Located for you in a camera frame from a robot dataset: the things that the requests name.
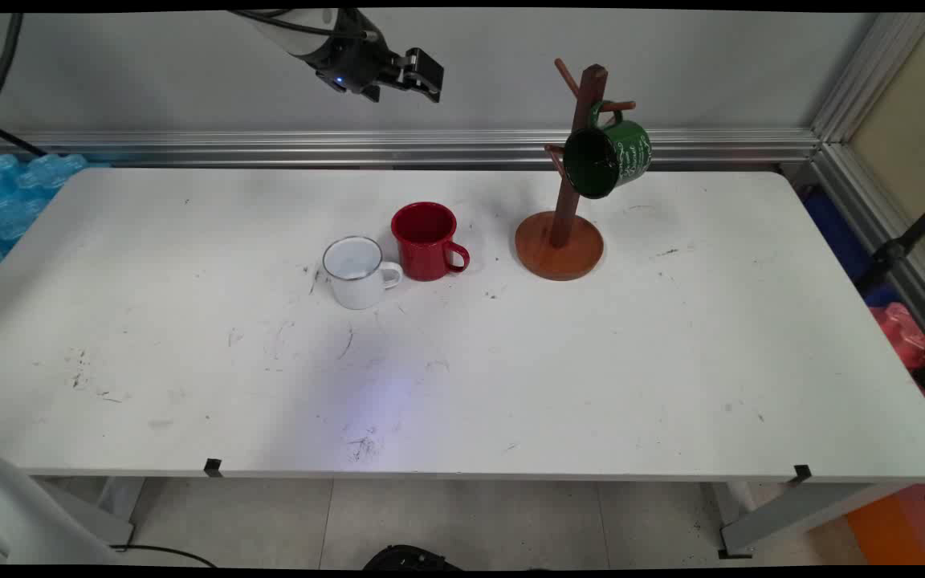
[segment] tiled floor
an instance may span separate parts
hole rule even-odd
[[[59,479],[93,498],[94,478]],[[221,567],[362,568],[390,544],[463,570],[865,564],[844,519],[719,560],[719,509],[697,483],[154,478],[133,542],[194,552]],[[132,564],[194,566],[160,552]]]

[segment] red enamel mug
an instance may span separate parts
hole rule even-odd
[[[470,264],[470,253],[452,242],[455,215],[437,202],[414,202],[392,217],[392,234],[399,242],[401,269],[416,281],[434,281],[448,271],[462,273]],[[462,267],[453,266],[451,254],[462,257]]]

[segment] table leg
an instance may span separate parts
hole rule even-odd
[[[801,483],[720,530],[727,556],[751,555],[769,540],[804,534],[906,484]]]
[[[144,483],[144,477],[110,477],[95,504],[47,482],[40,482],[40,486],[96,538],[107,544],[126,544],[135,530],[131,513]]]
[[[118,519],[130,520],[144,485],[143,477],[110,477],[106,480],[106,486],[103,487],[102,494],[99,494],[96,505]]]

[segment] green mug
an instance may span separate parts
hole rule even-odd
[[[623,120],[617,110],[612,122],[598,127],[605,102],[591,107],[587,128],[570,135],[562,153],[566,178],[581,197],[607,197],[613,188],[645,174],[652,164],[652,142],[640,124]]]

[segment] white enamel mug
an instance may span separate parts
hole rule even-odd
[[[385,289],[401,281],[399,264],[382,259],[381,246],[371,238],[346,237],[332,242],[324,251],[324,269],[331,277],[334,299],[350,310],[375,306]]]

